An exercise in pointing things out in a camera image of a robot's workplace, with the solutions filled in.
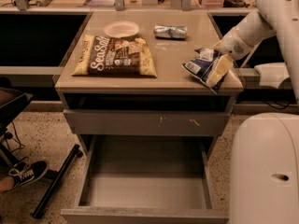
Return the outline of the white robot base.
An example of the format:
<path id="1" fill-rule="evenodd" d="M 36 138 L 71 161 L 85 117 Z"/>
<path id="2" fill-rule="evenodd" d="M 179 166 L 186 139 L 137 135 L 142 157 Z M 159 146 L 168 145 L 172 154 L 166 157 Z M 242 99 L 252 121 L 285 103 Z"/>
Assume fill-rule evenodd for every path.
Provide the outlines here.
<path id="1" fill-rule="evenodd" d="M 246 119 L 232 145 L 230 224 L 299 224 L 299 116 Z"/>

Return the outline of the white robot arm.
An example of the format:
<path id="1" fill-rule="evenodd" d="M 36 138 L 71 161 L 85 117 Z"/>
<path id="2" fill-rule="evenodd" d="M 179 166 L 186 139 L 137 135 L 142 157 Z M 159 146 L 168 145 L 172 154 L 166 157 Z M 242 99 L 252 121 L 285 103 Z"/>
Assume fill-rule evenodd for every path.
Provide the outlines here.
<path id="1" fill-rule="evenodd" d="M 299 7 L 298 0 L 256 0 L 252 10 L 214 45 L 222 54 L 240 60 L 255 45 L 275 35 L 299 102 Z"/>

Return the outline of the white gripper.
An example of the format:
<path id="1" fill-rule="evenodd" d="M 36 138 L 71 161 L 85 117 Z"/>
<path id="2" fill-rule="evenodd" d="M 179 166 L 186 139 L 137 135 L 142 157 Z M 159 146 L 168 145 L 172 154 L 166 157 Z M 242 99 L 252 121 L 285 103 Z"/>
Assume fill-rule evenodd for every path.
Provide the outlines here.
<path id="1" fill-rule="evenodd" d="M 237 30 L 231 30 L 214 45 L 214 48 L 222 55 L 213 64 L 207 76 L 206 84 L 209 88 L 215 87 L 228 73 L 233 67 L 234 59 L 243 59 L 252 51 L 253 46 L 247 44 Z"/>

